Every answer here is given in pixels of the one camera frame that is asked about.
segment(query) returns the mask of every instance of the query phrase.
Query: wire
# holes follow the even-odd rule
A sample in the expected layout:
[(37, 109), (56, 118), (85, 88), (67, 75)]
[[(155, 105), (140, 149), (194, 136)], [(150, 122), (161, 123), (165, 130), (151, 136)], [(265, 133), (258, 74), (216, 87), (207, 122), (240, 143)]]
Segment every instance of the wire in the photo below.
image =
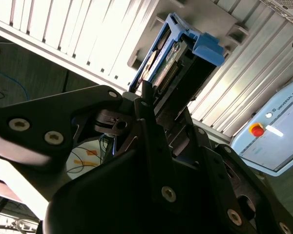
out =
[(76, 172), (76, 173), (79, 173), (84, 169), (84, 162), (82, 161), (82, 159), (76, 153), (74, 153), (73, 151), (71, 153), (76, 155), (76, 157), (79, 158), (80, 162), (82, 162), (82, 169), (80, 171)]
[(24, 86), (22, 86), (21, 83), (19, 83), (16, 79), (14, 79), (14, 78), (6, 75), (5, 73), (3, 73), (1, 71), (0, 71), (0, 75), (4, 76), (5, 78), (8, 78), (9, 80), (11, 80), (11, 81), (15, 82), (16, 84), (18, 84), (23, 89), (23, 91), (24, 91), (24, 93), (26, 95), (26, 101), (29, 100), (28, 92), (26, 91), (26, 89), (24, 88)]
[(14, 44), (13, 42), (0, 41), (0, 44)]
[(90, 151), (90, 152), (93, 152), (93, 150), (88, 150), (88, 149), (86, 149), (86, 148), (84, 148), (84, 147), (81, 147), (81, 146), (77, 146), (76, 148), (79, 148), (79, 149), (83, 149), (83, 150), (87, 150), (87, 151)]
[(67, 173), (72, 173), (72, 174), (76, 174), (76, 173), (79, 173), (79, 172), (71, 172), (72, 170), (74, 170), (74, 169), (77, 169), (77, 168), (84, 168), (84, 167), (96, 167), (96, 166), (93, 166), (93, 165), (84, 165), (84, 166), (78, 166), (78, 167), (73, 167), (73, 168), (71, 168), (71, 169), (69, 169), (68, 171), (66, 171)]

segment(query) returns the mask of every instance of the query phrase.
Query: metal ceiling panel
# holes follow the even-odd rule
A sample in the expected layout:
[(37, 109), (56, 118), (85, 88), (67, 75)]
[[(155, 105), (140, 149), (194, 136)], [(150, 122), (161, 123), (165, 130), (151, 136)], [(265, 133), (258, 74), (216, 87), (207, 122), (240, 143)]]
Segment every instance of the metal ceiling panel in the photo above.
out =
[[(229, 21), (222, 26), (219, 15), (232, 24), (238, 21), (248, 37), (189, 104), (196, 123), (217, 131), (217, 137), (228, 142), (293, 77), (293, 25), (258, 0), (204, 1), (205, 8), (217, 4), (213, 8), (217, 14), (202, 10), (202, 4), (197, 0), (184, 4), (177, 0), (0, 0), (0, 36), (123, 92), (136, 74), (128, 66), (130, 58), (143, 59), (169, 12), (216, 34), (231, 27)], [(221, 42), (226, 41), (225, 31), (219, 36)]]
[[(210, 78), (189, 109), (194, 119), (231, 137), (292, 78), (293, 24), (260, 2), (240, 1), (235, 9), (234, 3), (227, 3), (229, 7), (222, 7), (230, 8), (245, 24), (249, 38)], [(246, 11), (240, 4), (253, 7)]]

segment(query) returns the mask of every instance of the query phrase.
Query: cable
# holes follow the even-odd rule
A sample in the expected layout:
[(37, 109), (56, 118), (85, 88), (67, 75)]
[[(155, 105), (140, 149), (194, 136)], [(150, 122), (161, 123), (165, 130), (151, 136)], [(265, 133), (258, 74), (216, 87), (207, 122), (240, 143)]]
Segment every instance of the cable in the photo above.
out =
[(80, 162), (82, 162), (82, 169), (80, 171), (78, 171), (78, 172), (75, 172), (75, 173), (79, 173), (79, 172), (81, 172), (84, 169), (84, 162), (82, 161), (82, 159), (76, 153), (74, 153), (73, 151), (71, 153), (73, 153), (74, 155), (76, 155), (76, 157), (79, 158)]
[(63, 84), (63, 88), (62, 88), (62, 93), (66, 93), (68, 77), (69, 77), (69, 70), (66, 71), (65, 80), (64, 80), (64, 84)]
[(14, 79), (14, 78), (6, 75), (5, 73), (3, 73), (1, 71), (0, 71), (0, 75), (4, 76), (5, 78), (8, 78), (9, 80), (11, 80), (11, 81), (15, 82), (16, 84), (18, 84), (23, 89), (23, 91), (24, 91), (24, 93), (26, 95), (26, 101), (29, 100), (28, 92), (26, 91), (26, 89), (24, 88), (24, 86), (22, 86), (21, 83), (19, 83), (16, 79)]
[(14, 44), (13, 42), (0, 41), (0, 44)]
[(83, 150), (87, 150), (87, 151), (90, 151), (90, 152), (93, 152), (92, 150), (88, 150), (88, 149), (86, 149), (86, 148), (84, 148), (84, 147), (81, 147), (81, 146), (77, 146), (77, 147), (75, 147), (75, 148), (79, 148), (79, 149), (83, 149)]
[(93, 165), (78, 166), (78, 167), (73, 167), (73, 168), (69, 169), (69, 170), (66, 171), (66, 172), (67, 172), (67, 173), (72, 173), (72, 174), (79, 173), (80, 171), (79, 171), (79, 172), (71, 172), (71, 171), (74, 170), (74, 169), (80, 168), (80, 167), (84, 168), (84, 167), (96, 167), (96, 166), (93, 166)]

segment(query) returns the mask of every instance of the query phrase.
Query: red button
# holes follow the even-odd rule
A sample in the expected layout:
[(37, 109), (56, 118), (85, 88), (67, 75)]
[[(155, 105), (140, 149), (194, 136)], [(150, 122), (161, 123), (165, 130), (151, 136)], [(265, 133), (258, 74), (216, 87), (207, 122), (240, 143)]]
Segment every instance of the red button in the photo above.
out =
[(251, 130), (254, 137), (260, 137), (264, 134), (265, 130), (261, 126), (255, 126)]

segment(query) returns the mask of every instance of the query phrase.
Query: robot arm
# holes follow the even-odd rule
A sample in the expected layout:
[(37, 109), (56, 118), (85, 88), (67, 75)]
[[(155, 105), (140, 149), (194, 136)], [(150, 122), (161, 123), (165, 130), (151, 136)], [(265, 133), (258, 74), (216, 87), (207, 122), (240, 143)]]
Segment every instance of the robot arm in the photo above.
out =
[[(164, 130), (143, 85), (143, 98), (94, 86), (0, 109), (0, 180), (45, 234), (293, 233), (293, 217), (228, 145), (210, 146), (187, 108), (179, 131)], [(114, 158), (69, 181), (71, 150), (104, 133)]]

